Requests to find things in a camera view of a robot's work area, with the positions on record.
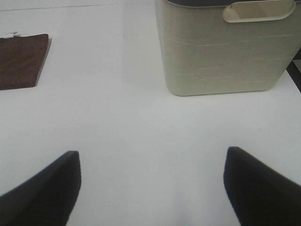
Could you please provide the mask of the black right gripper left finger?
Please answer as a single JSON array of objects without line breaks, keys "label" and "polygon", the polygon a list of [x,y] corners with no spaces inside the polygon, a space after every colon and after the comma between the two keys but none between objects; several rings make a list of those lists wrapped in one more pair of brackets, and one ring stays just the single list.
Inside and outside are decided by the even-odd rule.
[{"label": "black right gripper left finger", "polygon": [[81,187],[79,152],[67,151],[0,197],[2,226],[65,226]]}]

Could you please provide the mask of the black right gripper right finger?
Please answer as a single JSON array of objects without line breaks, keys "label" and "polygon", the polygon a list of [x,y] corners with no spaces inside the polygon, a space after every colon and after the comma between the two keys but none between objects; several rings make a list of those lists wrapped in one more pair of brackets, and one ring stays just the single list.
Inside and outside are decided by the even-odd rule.
[{"label": "black right gripper right finger", "polygon": [[229,147],[223,173],[242,226],[299,226],[301,186],[239,147]]}]

